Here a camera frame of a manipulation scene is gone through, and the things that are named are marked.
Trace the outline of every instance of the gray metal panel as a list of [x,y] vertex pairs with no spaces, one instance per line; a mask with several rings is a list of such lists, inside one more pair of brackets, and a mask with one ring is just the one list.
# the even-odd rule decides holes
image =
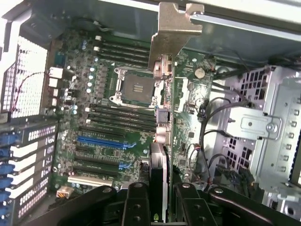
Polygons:
[[[99,20],[114,29],[117,35],[144,41],[150,41],[158,27],[157,12],[99,0],[40,0],[32,10],[33,16],[22,25],[21,34],[42,46],[60,35],[70,24],[68,18],[74,16]],[[203,35],[188,43],[190,49],[201,52],[231,49],[249,64],[261,63],[274,54],[291,54],[301,49],[301,42],[296,41],[301,40],[299,35],[228,20],[217,21],[209,16],[200,19],[206,20],[201,22]],[[238,59],[233,52],[218,55],[234,61]]]

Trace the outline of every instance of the metal bracket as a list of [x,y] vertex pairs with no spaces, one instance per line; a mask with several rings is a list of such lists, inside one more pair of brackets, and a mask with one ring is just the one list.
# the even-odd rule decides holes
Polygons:
[[159,3],[158,32],[151,39],[150,71],[153,71],[161,55],[176,56],[190,38],[202,33],[203,26],[195,25],[190,20],[194,14],[204,14],[204,5],[186,4],[185,13],[180,13],[176,3]]
[[259,137],[277,140],[282,124],[281,118],[263,115],[261,110],[237,107],[231,109],[227,133],[251,140]]

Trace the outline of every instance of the hole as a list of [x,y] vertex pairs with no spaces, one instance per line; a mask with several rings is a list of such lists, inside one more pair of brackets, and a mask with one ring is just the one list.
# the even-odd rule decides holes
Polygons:
[[294,215],[294,214],[295,214],[295,211],[293,210],[293,208],[288,207],[288,208],[287,208],[287,213],[288,213],[289,215]]
[[134,216],[133,220],[138,222],[138,221],[141,220],[141,217],[139,217],[139,216]]
[[199,219],[199,221],[201,221],[201,222],[205,222],[205,221],[206,221],[206,217],[203,217],[203,216],[200,216],[198,219]]

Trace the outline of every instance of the yellow label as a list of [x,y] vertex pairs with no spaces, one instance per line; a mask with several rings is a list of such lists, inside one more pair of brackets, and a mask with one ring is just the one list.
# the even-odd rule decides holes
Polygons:
[[154,220],[159,220],[159,215],[158,214],[154,215]]

